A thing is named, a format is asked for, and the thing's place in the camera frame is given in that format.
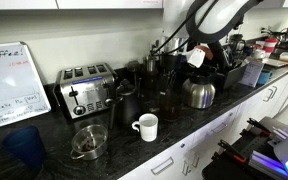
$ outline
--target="kettle lid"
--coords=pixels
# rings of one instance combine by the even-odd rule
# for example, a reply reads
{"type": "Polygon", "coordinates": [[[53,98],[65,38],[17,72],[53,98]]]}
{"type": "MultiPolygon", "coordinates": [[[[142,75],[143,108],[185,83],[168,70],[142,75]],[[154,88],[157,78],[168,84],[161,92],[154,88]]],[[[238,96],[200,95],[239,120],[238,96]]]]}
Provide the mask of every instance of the kettle lid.
{"type": "Polygon", "coordinates": [[[128,96],[134,94],[136,88],[134,85],[130,84],[130,81],[127,79],[123,79],[120,85],[116,88],[116,93],[118,95],[128,96]]]}
{"type": "Polygon", "coordinates": [[[192,83],[195,83],[195,84],[205,85],[205,84],[210,84],[210,83],[212,83],[213,79],[212,79],[212,76],[210,75],[210,73],[206,73],[206,72],[194,72],[194,73],[190,76],[190,81],[191,81],[192,83]]]}

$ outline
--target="electric kettle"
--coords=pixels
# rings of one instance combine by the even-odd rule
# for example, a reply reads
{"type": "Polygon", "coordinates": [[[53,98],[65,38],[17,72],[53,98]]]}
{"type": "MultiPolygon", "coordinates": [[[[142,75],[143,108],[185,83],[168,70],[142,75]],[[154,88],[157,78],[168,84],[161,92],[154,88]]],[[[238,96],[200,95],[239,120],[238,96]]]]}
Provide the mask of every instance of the electric kettle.
{"type": "Polygon", "coordinates": [[[116,88],[116,99],[111,103],[109,129],[116,123],[120,127],[130,127],[140,116],[137,88],[123,79],[116,88]]]}
{"type": "Polygon", "coordinates": [[[210,107],[215,95],[213,80],[210,73],[194,72],[182,86],[183,103],[199,109],[210,107]]]}

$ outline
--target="white mug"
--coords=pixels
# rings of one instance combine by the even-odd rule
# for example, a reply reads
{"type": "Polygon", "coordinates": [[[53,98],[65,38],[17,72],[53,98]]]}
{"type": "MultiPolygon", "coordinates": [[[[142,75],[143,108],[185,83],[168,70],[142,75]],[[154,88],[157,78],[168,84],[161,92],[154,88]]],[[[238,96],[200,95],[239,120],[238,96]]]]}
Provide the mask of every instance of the white mug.
{"type": "Polygon", "coordinates": [[[138,121],[132,123],[132,128],[141,133],[141,137],[146,142],[151,142],[157,136],[158,118],[154,114],[143,114],[138,121]]]}
{"type": "Polygon", "coordinates": [[[252,55],[254,59],[263,59],[265,58],[265,51],[261,49],[256,49],[252,55]]]}

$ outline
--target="black countertop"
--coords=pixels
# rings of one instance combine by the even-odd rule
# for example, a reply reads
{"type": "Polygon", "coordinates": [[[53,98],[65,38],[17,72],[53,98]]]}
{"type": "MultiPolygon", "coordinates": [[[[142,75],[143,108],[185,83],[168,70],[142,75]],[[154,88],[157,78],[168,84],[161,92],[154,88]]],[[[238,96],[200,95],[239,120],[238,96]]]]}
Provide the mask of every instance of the black countertop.
{"type": "MultiPolygon", "coordinates": [[[[234,84],[224,92],[216,93],[214,103],[208,109],[198,110],[184,106],[181,117],[175,122],[159,121],[158,136],[153,142],[143,141],[132,129],[114,127],[108,131],[107,151],[92,161],[70,158],[71,139],[89,124],[107,127],[109,111],[70,122],[64,118],[59,108],[53,108],[49,113],[0,127],[0,179],[118,179],[286,74],[288,66],[274,69],[271,80],[263,86],[252,88],[234,84]],[[8,133],[28,125],[38,127],[47,152],[43,167],[38,171],[27,169],[1,147],[1,142],[8,133]]],[[[154,106],[154,99],[144,98],[145,106],[154,106]]],[[[49,100],[51,103],[55,102],[51,97],[49,100]]]]}

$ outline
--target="toaster knob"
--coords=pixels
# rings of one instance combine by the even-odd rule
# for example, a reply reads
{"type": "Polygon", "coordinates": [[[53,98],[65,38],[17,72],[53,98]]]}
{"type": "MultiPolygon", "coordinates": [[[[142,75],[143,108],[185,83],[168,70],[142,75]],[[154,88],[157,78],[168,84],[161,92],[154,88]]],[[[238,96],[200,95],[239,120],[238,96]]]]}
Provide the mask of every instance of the toaster knob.
{"type": "Polygon", "coordinates": [[[84,106],[76,106],[73,110],[73,112],[76,114],[76,115],[82,115],[84,114],[86,111],[86,108],[84,106]]]}

